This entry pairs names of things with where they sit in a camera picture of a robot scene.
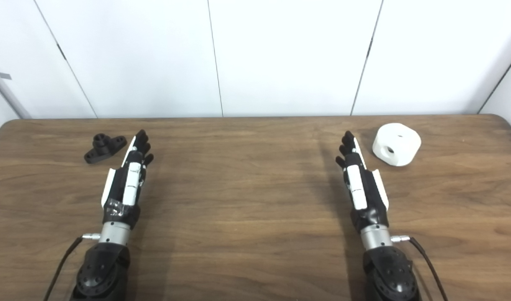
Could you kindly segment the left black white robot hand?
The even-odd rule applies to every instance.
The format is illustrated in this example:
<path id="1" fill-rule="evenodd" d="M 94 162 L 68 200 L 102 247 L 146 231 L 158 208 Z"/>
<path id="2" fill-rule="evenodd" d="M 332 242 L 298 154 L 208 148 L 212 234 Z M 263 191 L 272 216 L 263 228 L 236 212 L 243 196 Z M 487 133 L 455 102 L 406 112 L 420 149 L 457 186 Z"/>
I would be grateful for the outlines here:
<path id="1" fill-rule="evenodd" d="M 134 229 L 141 214 L 141 187 L 154 160 L 150 149 L 149 137 L 142 129 L 131 140 L 120 168 L 109 170 L 101 197 L 103 223 L 119 222 Z"/>

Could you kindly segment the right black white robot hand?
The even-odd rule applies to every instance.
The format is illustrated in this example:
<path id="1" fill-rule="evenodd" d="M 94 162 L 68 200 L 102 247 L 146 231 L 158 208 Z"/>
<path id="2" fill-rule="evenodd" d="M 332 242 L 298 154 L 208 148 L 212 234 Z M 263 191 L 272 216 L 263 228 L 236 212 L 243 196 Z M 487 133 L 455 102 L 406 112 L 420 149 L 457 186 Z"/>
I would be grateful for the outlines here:
<path id="1" fill-rule="evenodd" d="M 350 217 L 355 230 L 360 233 L 369 226 L 389 227 L 388 200 L 382 191 L 381 176 L 378 170 L 372 171 L 366 167 L 359 142 L 352 132 L 344 133 L 338 150 L 341 155 L 335 161 L 342 169 L 352 202 Z"/>

